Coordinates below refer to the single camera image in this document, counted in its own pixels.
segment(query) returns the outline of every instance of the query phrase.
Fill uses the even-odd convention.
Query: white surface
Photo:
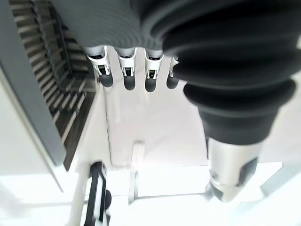
[[[105,89],[112,164],[131,165],[133,145],[145,143],[144,166],[206,165],[205,139],[198,110],[183,95],[184,82],[174,90],[166,87],[170,58],[164,57],[153,93],[144,88],[144,52],[136,57],[136,87],[124,88],[117,54],[109,48],[114,77]]]
[[[208,166],[145,169],[139,172],[138,197],[204,193]]]
[[[300,226],[300,182],[301,173],[290,179],[271,196],[258,202],[249,211],[236,216],[236,225]]]
[[[260,201],[263,200],[263,194],[261,193],[259,186],[262,185],[266,180],[273,176],[282,166],[280,162],[273,163],[260,163],[257,166],[257,172],[255,176],[250,180],[247,185],[247,189],[239,194],[239,197],[232,203],[221,203],[216,198],[208,199],[204,198],[201,195],[190,195],[190,196],[178,196],[178,197],[164,197],[164,198],[149,198],[144,200],[137,200],[132,205],[128,206],[127,196],[115,196],[112,199],[112,205],[110,206],[111,213],[111,224],[110,226],[234,226],[234,225],[261,225],[269,226],[269,221],[272,221],[272,225],[281,225],[274,220],[272,214],[272,208],[277,210],[278,215],[275,216],[278,219],[282,219],[282,225],[294,226],[294,224],[283,224],[283,221],[287,222],[296,222],[299,215],[296,208],[289,212],[289,216],[292,218],[287,218],[286,215],[281,214],[281,209],[283,208],[282,204],[289,203],[285,201],[285,197],[288,192],[281,193],[282,197],[279,195],[278,198],[274,199],[274,202],[271,204],[265,203],[267,210],[263,209],[263,206],[255,206],[252,209],[253,202],[260,204]],[[195,179],[195,174],[202,174],[208,172],[207,166],[198,166],[198,167],[181,167],[174,168],[174,170],[179,173],[179,179],[182,180],[183,176],[186,173],[192,173],[193,176],[190,178],[190,183],[183,183],[177,185],[175,176],[173,175],[172,170],[163,170],[164,176],[171,176],[171,184],[173,187],[169,187],[169,194],[176,194],[178,191],[182,191],[185,194],[196,192],[189,185]],[[155,175],[151,173],[150,170],[149,176],[157,176],[159,173],[155,171]],[[163,181],[163,175],[153,178],[157,182],[161,181],[162,183],[167,184],[169,179],[166,178],[166,181]],[[160,187],[159,184],[153,183],[154,180],[140,181],[141,186],[144,187],[147,195],[156,195],[160,191],[161,194],[168,194],[168,191],[164,187]],[[205,186],[208,182],[208,178],[199,178],[199,183],[201,186]],[[288,197],[290,202],[292,197],[298,194],[298,186],[294,185],[293,193]],[[252,214],[244,212],[247,206],[251,209]],[[285,206],[285,211],[288,212],[293,206]]]

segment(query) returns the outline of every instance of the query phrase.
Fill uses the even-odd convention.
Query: robotic hand
[[[231,201],[254,174],[261,144],[294,93],[290,76],[301,68],[296,47],[301,1],[133,0],[129,6],[119,0],[64,0],[54,5],[90,56],[97,45],[144,47],[149,92],[163,53],[178,59],[168,78],[187,81],[184,94],[198,107],[208,140],[212,191]],[[104,65],[105,71],[97,70],[102,78],[109,69],[99,63],[106,54],[98,55],[90,59]]]

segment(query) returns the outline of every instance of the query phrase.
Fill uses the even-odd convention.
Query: black rubber fingertip
[[[100,76],[100,82],[104,87],[111,87],[113,85],[113,76],[110,73],[109,75],[101,75]]]
[[[153,92],[156,88],[157,79],[145,79],[145,89],[149,93]]]
[[[131,77],[131,76],[127,76],[127,77],[123,77],[123,82],[124,82],[124,87],[131,91],[135,88],[135,76]]]
[[[177,85],[178,85],[178,83],[179,83],[179,80],[178,80],[177,78],[175,78],[175,77],[170,77],[170,76],[167,77],[166,85],[167,85],[167,87],[168,87],[169,89],[174,89],[174,88],[176,88]]]
[[[105,201],[104,201],[104,209],[107,210],[112,203],[112,195],[109,190],[105,190]]]

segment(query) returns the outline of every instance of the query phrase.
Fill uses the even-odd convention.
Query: robotic finger
[[[145,89],[149,93],[153,92],[156,88],[157,76],[163,59],[162,50],[146,49],[144,51],[145,59]]]
[[[98,79],[102,85],[105,87],[111,87],[113,85],[113,77],[111,73],[107,46],[101,47],[97,55],[88,55],[87,57],[97,71],[99,76]]]
[[[135,88],[135,57],[137,48],[115,48],[127,90]]]
[[[168,77],[166,80],[166,85],[169,89],[176,88],[179,83],[179,79],[174,77],[174,72],[173,72],[174,66],[177,65],[178,63],[179,63],[179,61],[178,61],[178,59],[176,59],[176,57],[171,58],[170,66],[169,66],[169,73],[168,73]]]

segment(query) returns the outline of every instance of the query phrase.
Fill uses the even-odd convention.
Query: metal rack
[[[11,0],[32,71],[67,152],[69,168],[96,92],[92,65],[51,3]]]

